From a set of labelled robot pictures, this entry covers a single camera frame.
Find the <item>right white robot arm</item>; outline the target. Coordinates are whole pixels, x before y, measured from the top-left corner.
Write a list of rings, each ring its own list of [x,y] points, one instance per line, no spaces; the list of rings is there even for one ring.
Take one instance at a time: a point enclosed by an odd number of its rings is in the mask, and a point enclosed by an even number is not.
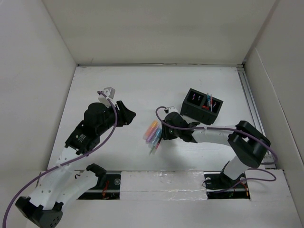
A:
[[[235,157],[228,161],[216,181],[231,187],[239,176],[262,163],[270,148],[270,141],[247,121],[234,127],[212,127],[198,122],[188,123],[178,112],[167,112],[162,120],[162,138],[182,139],[187,143],[215,143],[229,146]]]

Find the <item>blue gel pen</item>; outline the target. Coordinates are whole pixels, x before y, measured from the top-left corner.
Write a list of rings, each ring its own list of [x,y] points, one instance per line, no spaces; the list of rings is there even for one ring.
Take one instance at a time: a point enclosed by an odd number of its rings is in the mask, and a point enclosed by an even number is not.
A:
[[[209,95],[209,93],[207,93],[207,105],[209,107],[209,105],[211,104],[211,97]]]

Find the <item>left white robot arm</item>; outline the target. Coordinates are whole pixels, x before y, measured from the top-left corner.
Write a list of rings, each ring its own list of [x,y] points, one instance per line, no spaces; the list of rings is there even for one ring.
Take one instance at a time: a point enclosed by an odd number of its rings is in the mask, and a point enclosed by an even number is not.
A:
[[[39,228],[54,228],[70,203],[93,187],[103,187],[106,170],[95,163],[88,165],[71,185],[67,186],[67,182],[74,175],[80,158],[100,143],[103,133],[109,128],[129,125],[135,116],[122,101],[109,107],[103,103],[90,104],[83,120],[66,140],[55,170],[40,177],[39,185],[31,194],[17,199],[15,205],[23,216]]]

